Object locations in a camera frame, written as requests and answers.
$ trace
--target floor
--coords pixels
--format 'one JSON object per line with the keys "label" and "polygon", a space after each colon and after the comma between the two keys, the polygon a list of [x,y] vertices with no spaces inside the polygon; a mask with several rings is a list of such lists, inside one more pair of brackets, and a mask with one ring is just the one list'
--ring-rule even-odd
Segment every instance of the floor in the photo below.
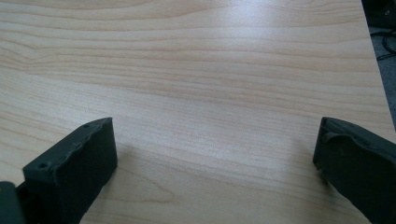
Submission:
{"label": "floor", "polygon": [[[369,27],[370,33],[380,31],[390,31],[387,29],[380,29]],[[373,36],[372,42],[375,50],[375,56],[388,54],[382,45],[382,36]],[[389,46],[396,49],[396,38],[389,38]],[[384,83],[385,93],[387,95],[390,114],[392,115],[393,125],[396,130],[396,56],[378,61],[379,71],[381,73],[382,81]]]}

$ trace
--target screw hole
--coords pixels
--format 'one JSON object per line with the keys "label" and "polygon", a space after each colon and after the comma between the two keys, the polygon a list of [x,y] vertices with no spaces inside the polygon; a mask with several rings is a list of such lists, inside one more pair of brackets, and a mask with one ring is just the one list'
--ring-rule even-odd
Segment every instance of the screw hole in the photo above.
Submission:
{"label": "screw hole", "polygon": [[47,164],[47,163],[44,163],[44,162],[42,162],[42,163],[40,163],[39,165],[38,165],[38,168],[40,168],[40,169],[45,169],[45,168],[47,168],[49,165]]}

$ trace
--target wood grain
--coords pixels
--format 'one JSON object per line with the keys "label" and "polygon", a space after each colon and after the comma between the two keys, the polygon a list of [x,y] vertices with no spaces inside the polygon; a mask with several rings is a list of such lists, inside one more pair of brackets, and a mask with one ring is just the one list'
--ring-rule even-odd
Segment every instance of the wood grain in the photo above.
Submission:
{"label": "wood grain", "polygon": [[0,3],[0,179],[114,118],[81,223],[369,223],[312,164],[323,116],[396,140],[359,0]]}

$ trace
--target light wood surface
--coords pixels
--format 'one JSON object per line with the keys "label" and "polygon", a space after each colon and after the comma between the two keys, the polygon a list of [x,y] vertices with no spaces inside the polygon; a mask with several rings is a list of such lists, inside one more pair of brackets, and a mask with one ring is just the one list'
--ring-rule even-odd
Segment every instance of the light wood surface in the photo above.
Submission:
{"label": "light wood surface", "polygon": [[318,177],[323,116],[396,139],[359,0],[0,3],[0,179],[114,118],[81,223],[369,223]]}

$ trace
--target black plastic part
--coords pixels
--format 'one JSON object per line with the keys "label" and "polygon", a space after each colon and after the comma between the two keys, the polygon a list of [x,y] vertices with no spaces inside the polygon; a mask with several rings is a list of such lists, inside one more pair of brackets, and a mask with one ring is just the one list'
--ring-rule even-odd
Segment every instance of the black plastic part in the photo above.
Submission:
{"label": "black plastic part", "polygon": [[0,182],[0,223],[25,223],[15,186],[6,181]]}
{"label": "black plastic part", "polygon": [[314,164],[372,223],[396,223],[395,144],[358,125],[323,118]]}
{"label": "black plastic part", "polygon": [[16,189],[1,182],[0,224],[79,223],[116,167],[112,119],[84,124],[27,164]]}

